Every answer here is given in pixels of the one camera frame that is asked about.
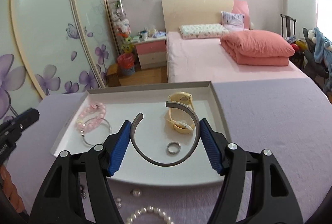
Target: white tray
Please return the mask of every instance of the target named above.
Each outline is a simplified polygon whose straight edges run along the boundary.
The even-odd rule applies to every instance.
[[[141,112],[144,118],[135,133],[135,140],[141,151],[159,162],[170,163],[179,160],[191,148],[195,133],[193,135],[180,134],[171,129],[165,121],[168,113],[165,102],[170,94],[177,91],[191,93],[195,113],[199,120],[207,118],[212,129],[224,133],[227,140],[230,141],[222,109],[211,82],[121,86],[87,92],[81,99],[77,111],[73,113],[59,133],[51,154],[58,156],[62,150],[77,154],[86,152],[92,147],[82,141],[80,133],[75,128],[75,121],[91,101],[99,101],[106,105],[105,119],[110,122],[112,133],[118,133],[125,120],[132,122]],[[173,119],[180,119],[180,113],[184,112],[174,109],[172,117],[175,118]],[[93,138],[97,134],[96,129],[95,133],[87,134],[86,139]],[[178,155],[172,156],[166,153],[166,146],[171,141],[181,144],[181,151]],[[201,140],[189,159],[182,164],[167,168],[155,166],[144,160],[130,142],[120,170],[112,178],[133,184],[157,186],[201,185],[219,182],[222,179],[211,168]]]

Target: silver ring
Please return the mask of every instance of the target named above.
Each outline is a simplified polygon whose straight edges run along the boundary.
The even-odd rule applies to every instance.
[[[90,143],[88,143],[88,142],[85,140],[85,133],[84,133],[84,132],[85,132],[85,131],[84,131],[84,127],[85,127],[85,125],[87,124],[87,122],[89,122],[90,120],[93,120],[93,119],[101,119],[101,120],[104,120],[104,121],[108,124],[109,132],[108,132],[106,138],[112,134],[112,127],[111,127],[110,123],[109,123],[105,118],[101,118],[101,117],[93,117],[93,118],[90,118],[90,119],[88,119],[88,120],[85,121],[85,123],[83,124],[83,127],[82,127],[82,129],[81,129],[82,139],[83,139],[83,141],[84,141],[86,144],[88,144],[88,145],[92,145],[92,146],[95,146],[95,145],[97,145],[97,144],[101,144],[101,143],[96,143],[96,144],[90,144]]]
[[[195,136],[194,143],[191,146],[189,152],[182,159],[180,159],[178,161],[175,161],[175,162],[172,162],[172,163],[161,163],[161,162],[157,162],[157,161],[149,158],[138,148],[138,146],[135,142],[135,130],[136,130],[138,124],[140,123],[140,121],[143,119],[143,114],[142,113],[139,113],[135,117],[134,121],[132,122],[132,126],[130,128],[130,140],[132,141],[132,145],[134,146],[137,153],[142,158],[144,158],[146,161],[150,162],[153,165],[157,165],[157,166],[160,166],[160,167],[172,167],[172,166],[176,166],[178,164],[181,164],[182,162],[187,160],[193,154],[193,152],[195,151],[195,149],[198,145],[198,142],[200,141],[200,121],[197,117],[197,114],[191,108],[189,108],[187,105],[185,105],[181,102],[167,101],[166,102],[166,107],[167,108],[177,108],[177,109],[183,110],[188,115],[190,115],[191,119],[193,120],[193,122],[195,124],[196,136]]]
[[[170,147],[171,145],[177,145],[177,147],[179,147],[179,148],[178,148],[176,151],[171,151],[171,150],[169,149],[169,147]],[[168,144],[168,146],[167,146],[167,152],[170,153],[170,154],[172,154],[172,155],[179,154],[180,150],[181,150],[181,145],[180,145],[178,142],[170,142],[170,143]]]

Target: beige headboard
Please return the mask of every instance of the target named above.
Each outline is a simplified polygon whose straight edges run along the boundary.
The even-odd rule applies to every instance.
[[[240,0],[162,0],[166,32],[178,31],[185,24],[221,23],[221,11],[245,14],[249,28],[249,9]]]

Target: floral pillow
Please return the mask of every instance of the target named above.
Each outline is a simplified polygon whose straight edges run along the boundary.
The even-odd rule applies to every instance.
[[[229,33],[221,24],[192,24],[180,26],[183,39],[220,38]]]
[[[230,31],[244,30],[244,14],[222,11],[222,25]]]

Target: wooden floor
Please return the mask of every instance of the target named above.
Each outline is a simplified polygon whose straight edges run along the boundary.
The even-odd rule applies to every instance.
[[[122,86],[168,83],[167,67],[146,70],[138,67],[133,75],[119,77],[119,81]]]

